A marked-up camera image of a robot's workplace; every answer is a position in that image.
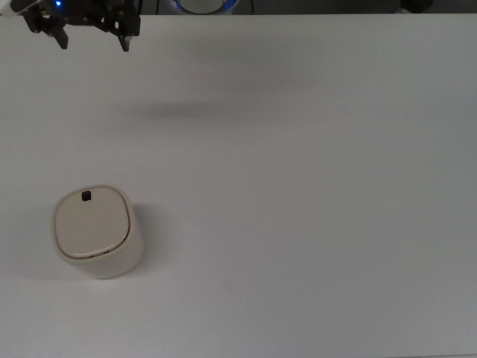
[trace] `white container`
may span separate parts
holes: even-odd
[[[133,206],[114,186],[91,186],[63,197],[54,211],[52,231],[61,259],[95,278],[123,274],[142,256]]]

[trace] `white tabletop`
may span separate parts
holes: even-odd
[[[477,16],[0,19],[0,356],[477,353]],[[60,261],[111,183],[146,252]]]

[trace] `white device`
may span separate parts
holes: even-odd
[[[54,211],[52,231],[61,259],[95,278],[123,274],[142,256],[133,206],[115,186],[92,186],[63,197]]]
[[[169,4],[178,13],[194,15],[231,14],[239,0],[169,0]]]

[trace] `robotic arm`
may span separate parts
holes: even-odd
[[[31,32],[54,37],[63,49],[68,47],[65,25],[110,32],[118,37],[123,51],[129,51],[129,42],[141,28],[133,0],[0,0],[0,13],[23,16]]]

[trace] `white table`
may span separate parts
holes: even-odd
[[[477,353],[477,16],[68,33],[0,19],[0,356]],[[94,183],[146,235],[114,280],[51,245]]]

